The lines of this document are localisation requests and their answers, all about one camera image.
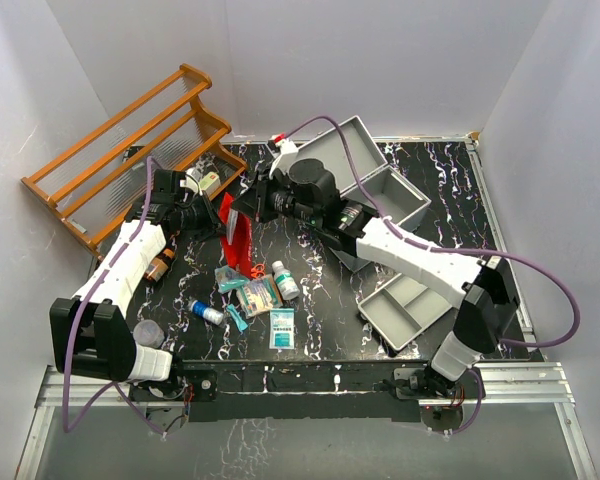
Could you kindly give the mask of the red first aid pouch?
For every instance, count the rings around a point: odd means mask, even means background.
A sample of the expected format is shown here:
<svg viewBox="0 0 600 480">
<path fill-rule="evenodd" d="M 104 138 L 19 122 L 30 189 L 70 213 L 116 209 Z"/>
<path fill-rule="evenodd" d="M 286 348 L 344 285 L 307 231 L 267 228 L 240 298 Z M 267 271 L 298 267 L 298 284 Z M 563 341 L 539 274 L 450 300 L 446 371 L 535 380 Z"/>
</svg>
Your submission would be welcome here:
<svg viewBox="0 0 600 480">
<path fill-rule="evenodd" d="M 218 215 L 225 225 L 233 200 L 234 198 L 229 193 L 224 193 Z M 227 265 L 240 274 L 250 277 L 250 270 L 252 268 L 252 235 L 250 219 L 240 213 L 233 244 L 228 244 L 225 235 L 224 237 L 221 237 L 221 245 Z"/>
</svg>

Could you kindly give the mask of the white green-label pill bottle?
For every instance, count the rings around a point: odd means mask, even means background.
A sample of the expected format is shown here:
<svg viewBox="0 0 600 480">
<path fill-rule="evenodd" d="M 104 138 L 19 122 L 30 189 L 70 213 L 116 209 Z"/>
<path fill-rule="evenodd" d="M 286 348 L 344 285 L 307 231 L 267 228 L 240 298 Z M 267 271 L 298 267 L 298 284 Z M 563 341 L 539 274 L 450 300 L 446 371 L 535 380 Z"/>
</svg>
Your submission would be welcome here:
<svg viewBox="0 0 600 480">
<path fill-rule="evenodd" d="M 282 261 L 272 263 L 273 279 L 285 301 L 296 299 L 300 294 L 300 289 L 296 284 L 291 272 L 284 266 Z"/>
</svg>

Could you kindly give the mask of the bandage packet bundle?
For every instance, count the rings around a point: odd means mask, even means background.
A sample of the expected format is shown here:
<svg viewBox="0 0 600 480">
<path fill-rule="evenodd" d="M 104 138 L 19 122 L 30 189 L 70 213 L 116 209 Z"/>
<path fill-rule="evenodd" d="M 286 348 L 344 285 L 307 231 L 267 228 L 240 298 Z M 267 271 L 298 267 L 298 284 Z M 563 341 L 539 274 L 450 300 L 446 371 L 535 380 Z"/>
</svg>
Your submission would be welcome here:
<svg viewBox="0 0 600 480">
<path fill-rule="evenodd" d="M 271 275 L 253 279 L 237 289 L 237 296 L 247 318 L 281 308 L 283 300 Z"/>
</svg>

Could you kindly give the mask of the clear plastic bag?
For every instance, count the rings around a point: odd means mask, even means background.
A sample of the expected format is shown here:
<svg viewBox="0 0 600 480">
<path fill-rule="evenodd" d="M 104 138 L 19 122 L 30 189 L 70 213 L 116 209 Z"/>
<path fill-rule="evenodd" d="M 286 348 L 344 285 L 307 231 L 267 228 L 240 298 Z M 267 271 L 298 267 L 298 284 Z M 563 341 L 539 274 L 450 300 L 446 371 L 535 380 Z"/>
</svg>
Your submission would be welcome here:
<svg viewBox="0 0 600 480">
<path fill-rule="evenodd" d="M 229 245 L 233 244 L 240 213 L 233 208 L 229 209 L 226 223 L 226 239 Z"/>
</svg>

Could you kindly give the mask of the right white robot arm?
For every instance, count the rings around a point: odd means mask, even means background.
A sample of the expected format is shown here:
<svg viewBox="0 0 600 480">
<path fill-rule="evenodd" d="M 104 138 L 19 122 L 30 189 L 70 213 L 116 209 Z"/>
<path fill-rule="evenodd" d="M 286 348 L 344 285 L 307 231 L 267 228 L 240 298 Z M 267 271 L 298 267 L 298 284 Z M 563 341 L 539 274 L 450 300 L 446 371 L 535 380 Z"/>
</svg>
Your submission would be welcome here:
<svg viewBox="0 0 600 480">
<path fill-rule="evenodd" d="M 257 172 L 231 206 L 258 223 L 294 218 L 313 228 L 327 246 L 389 266 L 455 308 L 453 329 L 422 375 L 437 396 L 451 395 L 462 375 L 495 351 L 518 310 L 519 294 L 505 258 L 438 252 L 436 245 L 395 226 L 377 209 L 343 197 L 318 159 L 301 160 L 285 174 Z"/>
</svg>

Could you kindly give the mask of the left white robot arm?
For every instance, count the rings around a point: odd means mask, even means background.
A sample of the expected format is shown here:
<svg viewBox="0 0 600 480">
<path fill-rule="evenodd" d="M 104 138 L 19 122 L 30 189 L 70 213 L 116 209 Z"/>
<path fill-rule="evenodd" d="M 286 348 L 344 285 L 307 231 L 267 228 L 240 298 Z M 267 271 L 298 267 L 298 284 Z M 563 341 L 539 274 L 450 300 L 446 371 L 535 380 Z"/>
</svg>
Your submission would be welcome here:
<svg viewBox="0 0 600 480">
<path fill-rule="evenodd" d="M 151 381 L 174 399 L 187 376 L 171 353 L 134 339 L 126 314 L 151 262 L 181 232 L 205 240 L 224 226 L 191 171 L 158 169 L 152 190 L 136 200 L 118 236 L 89 280 L 69 298 L 58 298 L 49 318 L 58 371 L 103 380 Z"/>
</svg>

